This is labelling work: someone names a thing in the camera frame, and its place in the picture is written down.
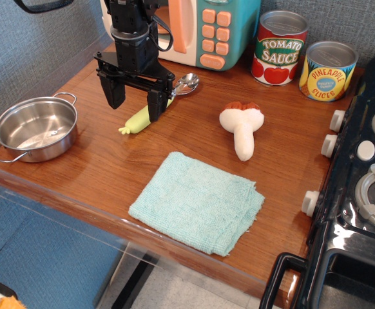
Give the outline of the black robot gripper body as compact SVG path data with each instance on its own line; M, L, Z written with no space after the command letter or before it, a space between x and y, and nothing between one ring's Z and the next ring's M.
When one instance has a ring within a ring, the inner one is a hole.
M98 51L97 75L118 79L126 87L141 91L157 89L173 94L175 75L159 63L157 32L117 33L113 36L115 51Z

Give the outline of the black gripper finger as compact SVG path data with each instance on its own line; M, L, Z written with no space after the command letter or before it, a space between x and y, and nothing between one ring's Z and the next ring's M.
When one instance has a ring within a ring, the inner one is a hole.
M106 100L112 109L117 109L126 100L125 85L118 79L99 75Z
M165 91L151 89L148 91L147 100L149 121L156 122L167 108L168 94Z

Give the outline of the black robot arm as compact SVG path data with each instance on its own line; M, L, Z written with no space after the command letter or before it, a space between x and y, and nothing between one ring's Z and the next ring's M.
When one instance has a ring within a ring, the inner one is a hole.
M97 74L108 104L117 109L126 100L126 86L147 93L148 115L156 122L172 97L175 75L159 63L158 25L169 27L155 15L158 1L106 1L111 15L114 52L97 52Z

